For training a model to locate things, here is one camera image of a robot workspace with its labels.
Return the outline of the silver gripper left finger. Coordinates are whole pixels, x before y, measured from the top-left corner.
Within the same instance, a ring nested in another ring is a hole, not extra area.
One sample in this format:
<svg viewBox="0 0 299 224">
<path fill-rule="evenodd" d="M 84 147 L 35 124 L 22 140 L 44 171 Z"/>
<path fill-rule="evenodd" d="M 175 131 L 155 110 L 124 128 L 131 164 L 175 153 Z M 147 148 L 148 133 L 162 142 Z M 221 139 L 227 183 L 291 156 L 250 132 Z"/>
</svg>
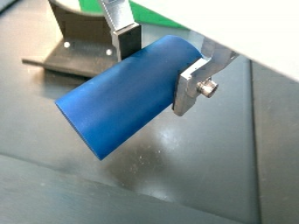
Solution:
<svg viewBox="0 0 299 224">
<path fill-rule="evenodd" d="M 98 0 L 111 30 L 118 60 L 142 49 L 142 25 L 135 21 L 128 0 Z"/>
</svg>

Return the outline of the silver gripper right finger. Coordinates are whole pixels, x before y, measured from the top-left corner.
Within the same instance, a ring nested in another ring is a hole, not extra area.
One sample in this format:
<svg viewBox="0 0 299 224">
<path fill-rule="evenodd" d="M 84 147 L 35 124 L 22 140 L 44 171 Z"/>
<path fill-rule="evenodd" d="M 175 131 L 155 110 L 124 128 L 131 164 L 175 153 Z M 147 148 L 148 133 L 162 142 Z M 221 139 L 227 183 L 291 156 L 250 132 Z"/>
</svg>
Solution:
<svg viewBox="0 0 299 224">
<path fill-rule="evenodd" d="M 201 47 L 202 57 L 181 72 L 173 101 L 173 112 L 183 116 L 197 102 L 199 95 L 211 98 L 219 84 L 211 76 L 221 72 L 239 54 L 210 38 Z"/>
</svg>

